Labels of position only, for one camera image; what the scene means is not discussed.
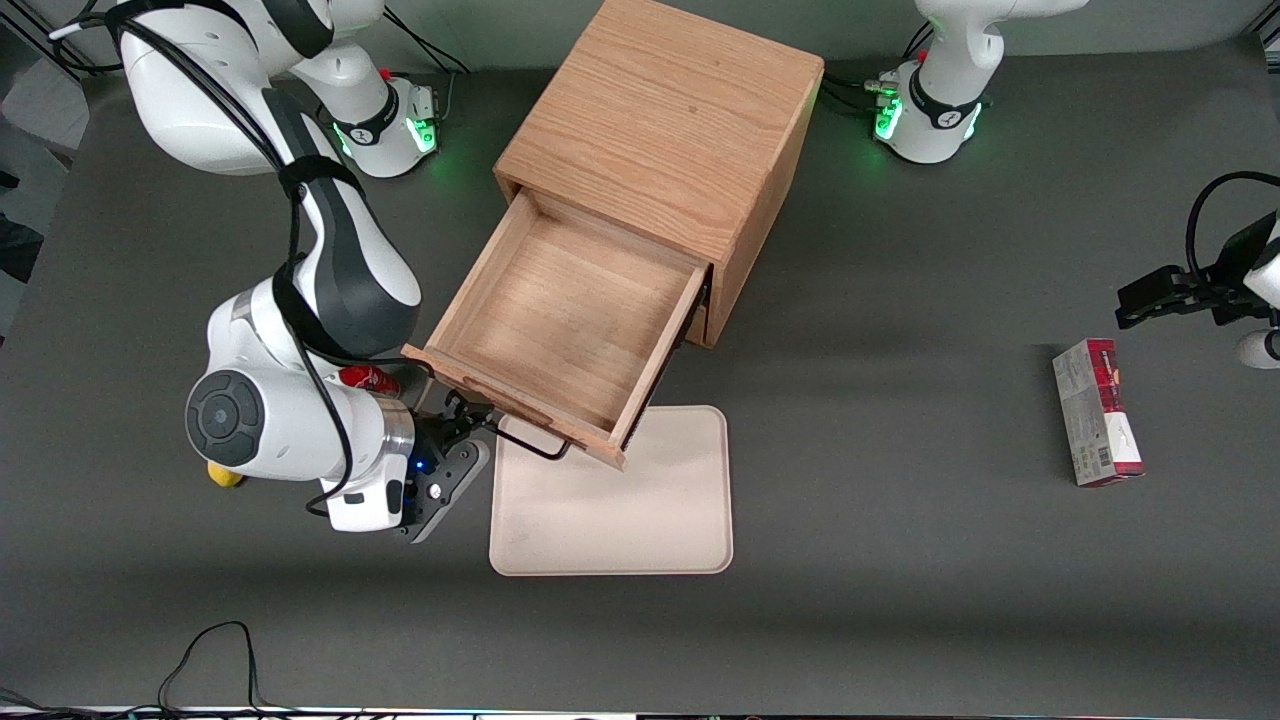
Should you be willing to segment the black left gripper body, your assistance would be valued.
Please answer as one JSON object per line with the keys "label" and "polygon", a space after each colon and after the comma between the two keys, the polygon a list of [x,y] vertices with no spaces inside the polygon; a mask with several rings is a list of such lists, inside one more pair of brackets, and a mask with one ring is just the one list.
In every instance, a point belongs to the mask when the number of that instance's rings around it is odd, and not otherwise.
{"label": "black left gripper body", "polygon": [[1196,233],[1190,236],[1190,274],[1196,282],[1193,313],[1208,311],[1216,325],[1252,318],[1271,322],[1272,306],[1245,287],[1245,274],[1262,258],[1275,225],[1270,213],[1229,237],[1216,260],[1204,265],[1196,254]]}

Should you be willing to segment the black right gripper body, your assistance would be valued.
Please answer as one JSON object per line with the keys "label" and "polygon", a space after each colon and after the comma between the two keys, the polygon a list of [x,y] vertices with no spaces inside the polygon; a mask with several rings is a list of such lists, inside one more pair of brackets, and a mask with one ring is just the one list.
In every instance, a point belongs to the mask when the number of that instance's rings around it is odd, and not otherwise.
{"label": "black right gripper body", "polygon": [[452,470],[439,471],[447,460],[447,451],[438,441],[439,423],[415,411],[410,411],[410,419],[413,423],[413,447],[401,496],[399,528],[425,528],[451,509],[457,483]]}

